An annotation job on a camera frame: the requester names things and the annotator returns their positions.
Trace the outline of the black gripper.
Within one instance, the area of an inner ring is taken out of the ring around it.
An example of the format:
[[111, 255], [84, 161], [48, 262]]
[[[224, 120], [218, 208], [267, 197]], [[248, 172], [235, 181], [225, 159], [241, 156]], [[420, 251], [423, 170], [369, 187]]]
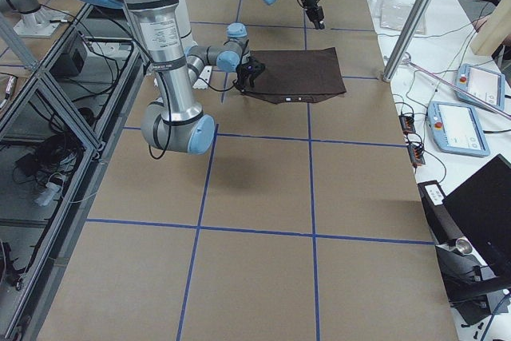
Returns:
[[323, 8], [318, 5], [319, 0], [301, 0], [301, 1], [309, 21], [315, 26], [317, 30], [323, 30], [325, 28], [324, 13]]
[[264, 66], [259, 65], [259, 61], [253, 57], [250, 57], [244, 64], [240, 64], [236, 69], [236, 89], [241, 93], [245, 92], [246, 83], [251, 88], [255, 87], [256, 78], [264, 72]]

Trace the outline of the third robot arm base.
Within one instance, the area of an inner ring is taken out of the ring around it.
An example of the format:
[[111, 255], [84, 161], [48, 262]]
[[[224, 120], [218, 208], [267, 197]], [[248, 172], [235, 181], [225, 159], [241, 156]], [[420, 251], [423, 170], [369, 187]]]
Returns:
[[20, 15], [14, 31], [26, 38], [49, 38], [68, 22], [62, 11], [47, 10], [38, 0], [1, 0], [1, 12], [8, 11]]

